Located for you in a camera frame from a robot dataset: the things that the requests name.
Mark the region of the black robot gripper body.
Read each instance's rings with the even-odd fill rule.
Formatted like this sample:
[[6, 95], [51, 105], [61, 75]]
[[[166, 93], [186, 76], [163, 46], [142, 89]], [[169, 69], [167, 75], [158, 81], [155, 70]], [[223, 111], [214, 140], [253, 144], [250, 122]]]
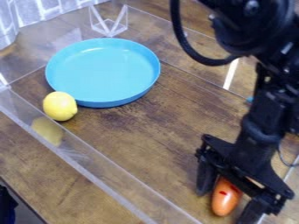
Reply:
[[214, 166], [218, 176], [223, 176], [251, 199], [267, 203], [265, 214], [280, 214], [286, 201], [296, 196], [286, 182], [278, 177], [271, 159], [290, 122], [281, 122], [266, 131], [249, 119], [242, 121], [242, 130], [235, 143], [229, 143], [215, 136], [202, 136], [202, 146], [195, 157], [205, 157]]

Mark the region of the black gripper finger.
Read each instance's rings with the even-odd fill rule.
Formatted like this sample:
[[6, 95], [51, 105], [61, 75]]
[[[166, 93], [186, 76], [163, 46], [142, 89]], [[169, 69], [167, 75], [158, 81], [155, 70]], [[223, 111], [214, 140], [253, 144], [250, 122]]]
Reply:
[[258, 224], [263, 213], [267, 211], [267, 203], [263, 200], [253, 199], [238, 218], [237, 224]]
[[199, 158], [198, 176], [197, 176], [197, 193], [199, 196], [207, 194], [215, 184], [218, 172], [205, 157]]

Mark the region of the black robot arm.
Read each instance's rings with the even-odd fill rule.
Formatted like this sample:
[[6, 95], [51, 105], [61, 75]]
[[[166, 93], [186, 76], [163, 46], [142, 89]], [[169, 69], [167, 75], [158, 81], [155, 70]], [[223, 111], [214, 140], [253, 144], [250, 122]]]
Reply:
[[278, 214], [296, 193], [274, 171], [271, 160], [288, 133], [299, 134], [299, 16], [296, 0], [201, 0], [215, 12], [213, 28], [234, 56], [257, 58], [254, 101], [235, 143], [202, 137], [198, 191], [226, 178], [251, 201], [238, 224]]

